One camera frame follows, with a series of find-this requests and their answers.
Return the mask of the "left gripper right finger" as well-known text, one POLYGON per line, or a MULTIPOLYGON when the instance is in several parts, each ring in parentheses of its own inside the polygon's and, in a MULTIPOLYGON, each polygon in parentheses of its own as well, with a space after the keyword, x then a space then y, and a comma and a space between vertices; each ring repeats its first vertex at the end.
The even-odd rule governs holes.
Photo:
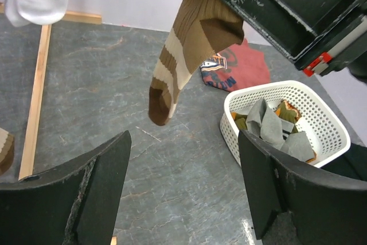
POLYGON ((302 162, 247 131, 238 137, 257 239, 366 244, 366 182, 302 162))

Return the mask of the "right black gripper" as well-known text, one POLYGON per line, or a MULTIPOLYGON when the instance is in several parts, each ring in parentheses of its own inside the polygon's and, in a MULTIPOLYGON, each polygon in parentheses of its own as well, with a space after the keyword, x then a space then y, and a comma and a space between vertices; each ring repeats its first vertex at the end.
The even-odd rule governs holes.
POLYGON ((307 76, 366 76, 366 0, 222 0, 307 76))

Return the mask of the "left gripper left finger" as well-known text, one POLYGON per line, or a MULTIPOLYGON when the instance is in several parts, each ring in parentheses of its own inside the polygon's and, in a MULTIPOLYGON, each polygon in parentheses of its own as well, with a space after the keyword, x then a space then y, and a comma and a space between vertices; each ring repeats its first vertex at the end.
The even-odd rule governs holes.
POLYGON ((128 131, 61 165, 1 184, 1 244, 110 244, 131 153, 128 131))

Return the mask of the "olive striped sock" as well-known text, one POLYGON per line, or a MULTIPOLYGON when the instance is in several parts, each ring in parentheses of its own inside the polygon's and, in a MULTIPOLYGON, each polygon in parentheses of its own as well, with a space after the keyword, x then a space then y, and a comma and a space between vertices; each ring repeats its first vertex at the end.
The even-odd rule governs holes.
POLYGON ((239 114, 236 112, 231 112, 231 116, 232 119, 234 120, 237 128, 239 130, 247 130, 247 124, 246 124, 246 120, 247 120, 247 115, 243 115, 243 114, 239 114))
POLYGON ((294 125, 300 120, 302 117, 301 113, 297 108, 295 108, 291 103, 289 103, 287 100, 283 100, 275 110, 275 114, 290 123, 293 123, 294 125))

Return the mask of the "grey sock black stripes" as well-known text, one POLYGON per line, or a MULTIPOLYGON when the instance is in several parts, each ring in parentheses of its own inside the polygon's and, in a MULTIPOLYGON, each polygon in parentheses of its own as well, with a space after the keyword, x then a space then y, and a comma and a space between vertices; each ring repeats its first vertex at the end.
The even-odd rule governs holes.
POLYGON ((298 132, 295 123, 280 118, 265 99, 251 107, 245 125, 247 131, 276 149, 280 149, 291 134, 298 132))

